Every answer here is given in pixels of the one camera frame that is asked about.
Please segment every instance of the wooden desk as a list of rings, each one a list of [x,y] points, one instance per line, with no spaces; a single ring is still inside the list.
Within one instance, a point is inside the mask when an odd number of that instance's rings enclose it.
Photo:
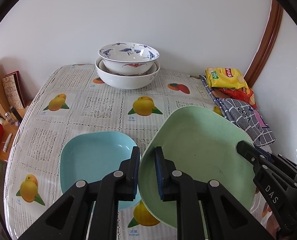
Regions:
[[[23,118],[24,114],[26,112],[26,108],[17,109],[17,111],[19,112],[20,116]],[[9,158],[9,155],[10,155],[11,147],[12,147],[16,132],[19,129],[19,127],[15,126],[15,125],[11,125],[7,120],[5,120],[4,125],[3,125],[3,129],[4,129],[3,136],[2,136],[2,140],[0,142],[0,159],[7,162],[8,158]],[[5,152],[3,152],[3,147],[4,147],[4,144],[5,144],[5,141],[7,140],[7,137],[8,137],[8,135],[10,133],[12,133],[12,137],[11,137],[10,143],[9,143],[9,145],[7,147],[7,152],[5,153]]]

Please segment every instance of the green label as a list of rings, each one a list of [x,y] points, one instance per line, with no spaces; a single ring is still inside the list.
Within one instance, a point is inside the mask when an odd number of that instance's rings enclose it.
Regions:
[[[218,79],[218,75],[217,75],[216,71],[213,71],[211,74],[212,74],[213,79]]]

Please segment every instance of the bowl with crane pattern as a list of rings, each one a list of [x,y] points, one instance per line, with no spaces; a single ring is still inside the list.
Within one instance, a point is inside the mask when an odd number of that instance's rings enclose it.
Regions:
[[[98,54],[109,71],[123,76],[144,74],[160,56],[156,49],[136,42],[109,44]]]

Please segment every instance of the yellow chip bag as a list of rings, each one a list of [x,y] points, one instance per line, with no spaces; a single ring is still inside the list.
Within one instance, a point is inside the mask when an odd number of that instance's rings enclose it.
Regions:
[[[237,68],[207,68],[205,73],[210,88],[248,88],[244,77]]]

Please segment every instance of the white wall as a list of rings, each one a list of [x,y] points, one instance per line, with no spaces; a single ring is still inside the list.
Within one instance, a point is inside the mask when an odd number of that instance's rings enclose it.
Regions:
[[[29,98],[65,64],[94,63],[121,41],[160,52],[162,68],[201,74],[249,67],[271,0],[20,0],[0,24],[2,73],[19,70]]]
[[[286,12],[253,89],[259,110],[276,136],[272,151],[297,163],[297,26]]]

